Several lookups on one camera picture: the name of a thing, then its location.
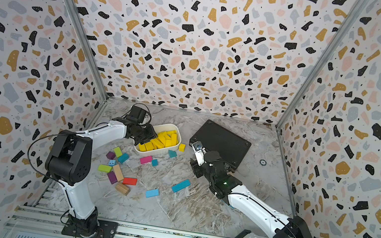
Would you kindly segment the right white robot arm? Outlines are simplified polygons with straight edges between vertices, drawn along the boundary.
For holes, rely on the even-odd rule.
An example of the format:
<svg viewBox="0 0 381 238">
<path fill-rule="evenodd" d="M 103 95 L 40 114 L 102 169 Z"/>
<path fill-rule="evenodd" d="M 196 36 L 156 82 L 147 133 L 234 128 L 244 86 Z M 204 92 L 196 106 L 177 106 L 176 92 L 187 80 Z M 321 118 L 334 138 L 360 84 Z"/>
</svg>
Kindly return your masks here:
<svg viewBox="0 0 381 238">
<path fill-rule="evenodd" d="M 217 151 L 206 151 L 200 142 L 192 145 L 195 159 L 191 168 L 197 178 L 209 182 L 209 190 L 228 206 L 246 215 L 268 238 L 313 238 L 303 218 L 279 213 L 258 197 L 237 178 Z M 244 230 L 234 238 L 258 238 Z"/>
</svg>

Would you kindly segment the long yellow block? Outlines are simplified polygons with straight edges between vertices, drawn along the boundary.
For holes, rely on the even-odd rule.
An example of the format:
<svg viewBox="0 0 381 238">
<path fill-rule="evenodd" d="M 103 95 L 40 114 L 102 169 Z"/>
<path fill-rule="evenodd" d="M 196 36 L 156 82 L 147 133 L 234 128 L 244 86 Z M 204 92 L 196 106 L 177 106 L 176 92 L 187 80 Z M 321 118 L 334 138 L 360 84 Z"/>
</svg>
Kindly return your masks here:
<svg viewBox="0 0 381 238">
<path fill-rule="evenodd" d="M 150 141 L 145 144 L 139 144 L 138 145 L 138 150 L 140 152 L 149 152 L 155 150 L 155 145 Z"/>
</svg>

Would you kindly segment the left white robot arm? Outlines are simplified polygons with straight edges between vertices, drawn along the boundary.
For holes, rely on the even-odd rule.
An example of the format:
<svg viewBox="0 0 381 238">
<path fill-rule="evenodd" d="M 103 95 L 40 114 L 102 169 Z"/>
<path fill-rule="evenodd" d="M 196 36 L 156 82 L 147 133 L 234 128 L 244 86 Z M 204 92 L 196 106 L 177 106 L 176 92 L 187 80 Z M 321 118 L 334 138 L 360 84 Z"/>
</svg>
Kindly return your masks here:
<svg viewBox="0 0 381 238">
<path fill-rule="evenodd" d="M 98 211 L 90 198 L 86 178 L 90 173 L 93 151 L 111 142 L 132 139 L 145 144 L 156 137 L 152 115 L 144 104 L 135 104 L 122 117 L 84 131 L 61 131 L 46 159 L 49 176 L 59 183 L 65 194 L 68 222 L 78 236 L 98 233 Z"/>
</svg>

